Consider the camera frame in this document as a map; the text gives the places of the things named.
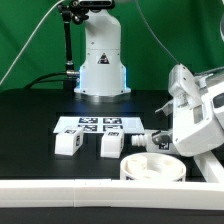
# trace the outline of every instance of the green screen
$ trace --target green screen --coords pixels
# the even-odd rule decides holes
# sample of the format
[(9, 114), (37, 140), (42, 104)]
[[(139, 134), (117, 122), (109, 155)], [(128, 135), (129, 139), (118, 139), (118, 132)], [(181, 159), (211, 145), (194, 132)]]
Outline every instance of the green screen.
[[(1, 0), (0, 78), (55, 3), (53, 0)], [(139, 4), (160, 41), (191, 71), (224, 65), (221, 0), (139, 0)], [(122, 26), (121, 59), (127, 68), (127, 85), (137, 90), (166, 90), (175, 62), (148, 32), (135, 2), (117, 3), (110, 13)], [(79, 69), (85, 60), (85, 25), (71, 23), (71, 30), (73, 60)], [(23, 88), (42, 75), (64, 71), (64, 46), (63, 21), (56, 8), (0, 87), (1, 91)], [(35, 88), (62, 88), (62, 84), (39, 84)]]

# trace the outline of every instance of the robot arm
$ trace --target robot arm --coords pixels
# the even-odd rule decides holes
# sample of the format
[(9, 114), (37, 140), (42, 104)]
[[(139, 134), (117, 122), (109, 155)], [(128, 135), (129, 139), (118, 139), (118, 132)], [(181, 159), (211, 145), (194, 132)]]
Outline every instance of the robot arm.
[[(224, 72), (194, 77), (183, 65), (170, 72), (173, 127), (169, 137), (182, 156), (201, 154), (224, 143), (223, 89)], [(160, 133), (153, 138), (162, 141)]]

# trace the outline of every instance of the white plastic part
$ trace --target white plastic part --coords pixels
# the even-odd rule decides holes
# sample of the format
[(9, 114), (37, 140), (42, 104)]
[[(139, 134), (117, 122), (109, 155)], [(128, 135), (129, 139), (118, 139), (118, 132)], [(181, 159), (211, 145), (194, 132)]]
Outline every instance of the white plastic part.
[(138, 175), (147, 170), (147, 158), (142, 155), (134, 155), (128, 159), (126, 164), (127, 172)]
[(123, 129), (107, 129), (101, 140), (101, 157), (119, 158), (124, 146)]
[(224, 210), (224, 184), (121, 180), (0, 180), (0, 207)]
[(172, 142), (183, 156), (194, 156), (224, 143), (223, 129), (214, 115), (209, 95), (203, 95), (202, 101), (199, 110), (174, 104)]
[(133, 146), (144, 146), (147, 152), (163, 153), (163, 154), (180, 154), (173, 143), (155, 145), (152, 141), (152, 134), (158, 130), (145, 129), (144, 135), (133, 135), (131, 142)]
[(55, 154), (72, 156), (83, 144), (83, 127), (66, 127), (56, 135)]
[(185, 181), (186, 166), (178, 159), (159, 153), (138, 153), (121, 161), (121, 180)]
[(176, 65), (169, 74), (168, 91), (174, 97), (177, 106), (183, 106), (186, 101), (191, 108), (202, 103), (194, 76), (181, 64)]
[(120, 61), (121, 26), (106, 10), (89, 12), (86, 23), (86, 60), (80, 68), (76, 93), (117, 96), (129, 93), (126, 68)]
[[(223, 94), (223, 89), (224, 89), (224, 75), (220, 75), (220, 76), (215, 76), (214, 78), (212, 78), (212, 76), (210, 76), (210, 79), (212, 80), (212, 82), (215, 83), (215, 85), (211, 85), (208, 86), (208, 95), (209, 98), (211, 99), (211, 101), (218, 95)], [(222, 125), (222, 128), (224, 128), (224, 106), (220, 106), (215, 108), (214, 107), (214, 103), (212, 101), (212, 107), (213, 107), (213, 111), (215, 113), (215, 116), (217, 117), (217, 119), (219, 120), (220, 124)]]
[(224, 183), (224, 169), (212, 152), (205, 152), (194, 157), (203, 177), (210, 183)]
[(1, 180), (0, 207), (72, 207), (74, 180)]

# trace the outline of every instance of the black table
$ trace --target black table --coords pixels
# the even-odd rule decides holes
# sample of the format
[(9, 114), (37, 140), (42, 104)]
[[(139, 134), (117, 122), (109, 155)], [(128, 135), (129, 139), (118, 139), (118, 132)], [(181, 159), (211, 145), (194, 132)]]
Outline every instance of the black table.
[[(170, 126), (169, 119), (157, 120), (154, 111), (167, 101), (167, 91), (133, 91), (130, 100), (101, 104), (78, 100), (63, 90), (2, 92), (0, 179), (119, 179), (120, 161), (132, 153), (145, 152), (145, 148), (132, 146), (131, 135), (125, 135), (120, 159), (101, 158), (102, 134), (85, 134), (84, 144), (74, 156), (55, 155), (53, 129), (59, 117), (140, 117), (145, 129), (166, 130)], [(187, 180), (203, 181), (192, 158), (179, 159), (188, 167)], [(186, 218), (191, 223), (199, 220), (211, 223), (208, 222), (210, 218), (215, 218), (219, 223), (224, 220), (223, 214), (218, 211), (140, 208), (21, 208), (1, 209), (0, 220), (4, 221), (2, 223), (20, 223), (19, 217), (21, 223), (26, 223), (26, 218), (29, 223), (31, 220), (32, 223), (172, 223)]]

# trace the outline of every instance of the white block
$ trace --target white block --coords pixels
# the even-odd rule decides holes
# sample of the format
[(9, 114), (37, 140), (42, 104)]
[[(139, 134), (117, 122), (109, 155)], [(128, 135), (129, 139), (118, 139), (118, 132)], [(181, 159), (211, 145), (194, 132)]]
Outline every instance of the white block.
[(124, 146), (124, 130), (108, 129), (101, 140), (101, 157), (119, 158)]
[(72, 156), (83, 144), (83, 127), (66, 127), (56, 135), (55, 154)]

